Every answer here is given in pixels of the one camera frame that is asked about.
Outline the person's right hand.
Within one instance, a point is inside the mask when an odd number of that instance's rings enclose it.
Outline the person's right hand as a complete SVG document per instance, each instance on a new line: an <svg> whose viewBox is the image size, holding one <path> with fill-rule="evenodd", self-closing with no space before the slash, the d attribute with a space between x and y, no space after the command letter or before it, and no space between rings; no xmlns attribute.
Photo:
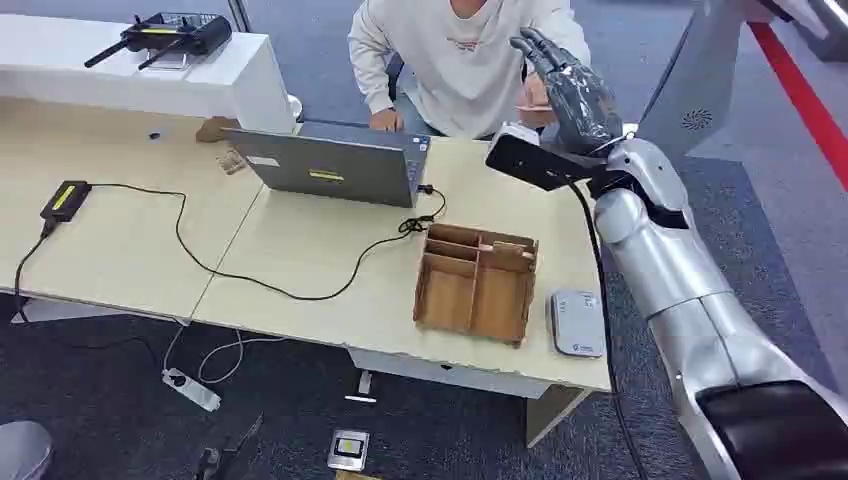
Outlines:
<svg viewBox="0 0 848 480"><path fill-rule="evenodd" d="M400 132L404 129L404 117L396 109L386 108L371 115L369 127L377 131Z"/></svg>

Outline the person's left hand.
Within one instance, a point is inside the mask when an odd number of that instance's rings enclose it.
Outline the person's left hand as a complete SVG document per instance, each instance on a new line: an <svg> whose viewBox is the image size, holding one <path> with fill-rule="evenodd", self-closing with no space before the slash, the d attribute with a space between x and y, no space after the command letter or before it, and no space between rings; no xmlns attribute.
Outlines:
<svg viewBox="0 0 848 480"><path fill-rule="evenodd" d="M557 122L549 104L547 87L537 73L526 77L516 109L521 122L529 128L542 128Z"/></svg>

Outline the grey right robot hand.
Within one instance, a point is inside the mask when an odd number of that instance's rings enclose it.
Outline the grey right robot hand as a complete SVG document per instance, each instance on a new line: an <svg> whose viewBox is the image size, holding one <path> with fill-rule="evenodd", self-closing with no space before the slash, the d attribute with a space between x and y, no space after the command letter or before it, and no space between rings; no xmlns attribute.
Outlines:
<svg viewBox="0 0 848 480"><path fill-rule="evenodd" d="M534 27L521 28L510 45L533 64L568 152L597 157L622 138L614 95L590 66Z"/></svg>

